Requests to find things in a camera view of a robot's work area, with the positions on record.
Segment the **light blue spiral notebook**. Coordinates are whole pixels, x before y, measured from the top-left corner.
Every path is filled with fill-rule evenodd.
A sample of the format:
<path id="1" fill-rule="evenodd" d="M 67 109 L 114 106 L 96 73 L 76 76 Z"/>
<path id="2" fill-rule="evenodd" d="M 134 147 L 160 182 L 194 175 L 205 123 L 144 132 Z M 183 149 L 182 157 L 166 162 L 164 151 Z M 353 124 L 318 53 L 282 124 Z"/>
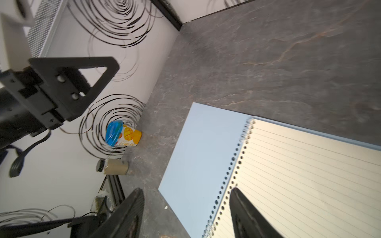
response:
<path id="1" fill-rule="evenodd" d="M 159 186 L 192 238 L 235 238 L 238 188 L 281 238 L 378 238 L 381 148 L 193 103 Z"/>

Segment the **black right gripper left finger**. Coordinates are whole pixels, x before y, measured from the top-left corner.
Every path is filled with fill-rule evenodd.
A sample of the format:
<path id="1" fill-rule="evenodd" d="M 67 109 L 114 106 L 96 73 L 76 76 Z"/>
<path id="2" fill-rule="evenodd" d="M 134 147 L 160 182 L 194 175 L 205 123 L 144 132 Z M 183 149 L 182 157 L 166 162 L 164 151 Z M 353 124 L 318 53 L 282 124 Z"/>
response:
<path id="1" fill-rule="evenodd" d="M 138 238 L 143 220 L 144 194 L 136 188 L 96 231 L 96 238 Z"/>

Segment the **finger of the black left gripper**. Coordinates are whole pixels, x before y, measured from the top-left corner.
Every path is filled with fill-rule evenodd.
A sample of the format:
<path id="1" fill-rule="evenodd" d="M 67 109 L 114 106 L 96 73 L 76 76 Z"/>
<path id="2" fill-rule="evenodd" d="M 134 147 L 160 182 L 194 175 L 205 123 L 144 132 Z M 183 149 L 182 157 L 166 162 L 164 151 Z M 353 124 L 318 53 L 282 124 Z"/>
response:
<path id="1" fill-rule="evenodd" d="M 81 116 L 120 69 L 113 57 L 32 58 L 28 61 L 42 79 L 41 89 L 66 121 Z M 79 70 L 97 67 L 104 67 L 106 71 L 91 86 Z"/>

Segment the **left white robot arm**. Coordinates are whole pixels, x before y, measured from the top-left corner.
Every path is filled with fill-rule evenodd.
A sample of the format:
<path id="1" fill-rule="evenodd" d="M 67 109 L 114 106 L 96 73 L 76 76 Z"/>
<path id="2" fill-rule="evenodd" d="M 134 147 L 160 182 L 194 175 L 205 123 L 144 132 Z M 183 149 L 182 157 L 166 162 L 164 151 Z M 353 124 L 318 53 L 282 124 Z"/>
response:
<path id="1" fill-rule="evenodd" d="M 27 1 L 1 2 L 1 147 L 81 116 L 119 70 L 113 57 L 34 58 Z"/>

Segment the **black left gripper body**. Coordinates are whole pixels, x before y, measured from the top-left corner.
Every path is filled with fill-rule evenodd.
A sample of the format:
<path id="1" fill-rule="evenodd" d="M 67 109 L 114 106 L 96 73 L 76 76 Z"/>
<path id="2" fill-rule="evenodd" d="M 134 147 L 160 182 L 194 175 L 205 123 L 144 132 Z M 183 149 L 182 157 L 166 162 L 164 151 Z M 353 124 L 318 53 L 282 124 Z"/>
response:
<path id="1" fill-rule="evenodd" d="M 45 81 L 34 70 L 4 71 L 1 84 L 1 149 L 63 124 L 58 105 L 41 88 Z"/>

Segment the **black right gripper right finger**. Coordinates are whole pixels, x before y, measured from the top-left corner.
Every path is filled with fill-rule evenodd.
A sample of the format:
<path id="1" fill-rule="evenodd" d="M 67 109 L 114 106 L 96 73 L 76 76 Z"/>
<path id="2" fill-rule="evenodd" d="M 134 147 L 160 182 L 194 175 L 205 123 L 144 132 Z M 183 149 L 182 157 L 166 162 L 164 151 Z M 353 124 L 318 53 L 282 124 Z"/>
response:
<path id="1" fill-rule="evenodd" d="M 282 237 L 237 187 L 231 190 L 229 206 L 236 238 Z"/>

